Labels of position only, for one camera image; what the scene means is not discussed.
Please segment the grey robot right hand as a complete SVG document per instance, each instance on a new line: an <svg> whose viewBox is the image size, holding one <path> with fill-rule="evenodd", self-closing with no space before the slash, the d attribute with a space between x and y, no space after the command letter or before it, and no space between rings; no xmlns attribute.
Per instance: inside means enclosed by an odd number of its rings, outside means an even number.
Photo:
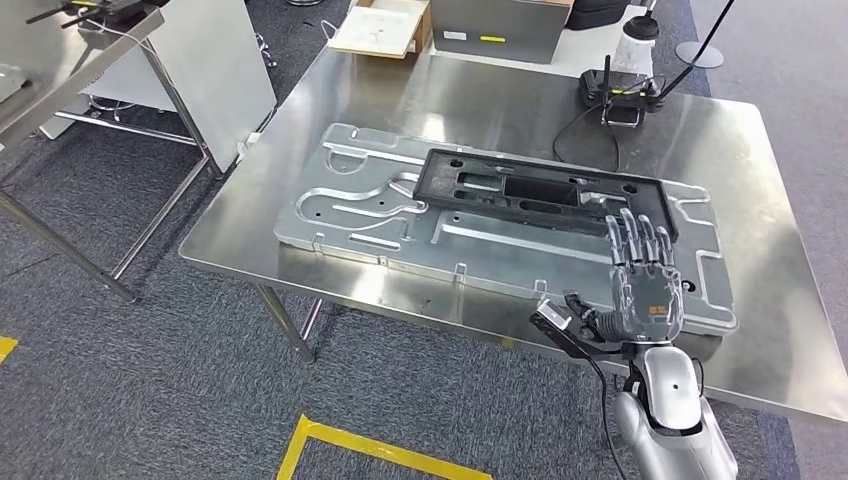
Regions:
<svg viewBox="0 0 848 480"><path fill-rule="evenodd" d="M674 340L684 321L682 275L668 230L648 216L620 209L624 224L605 217L610 241L612 309L600 311L578 293L565 295L582 334L594 342L663 343Z"/></svg>

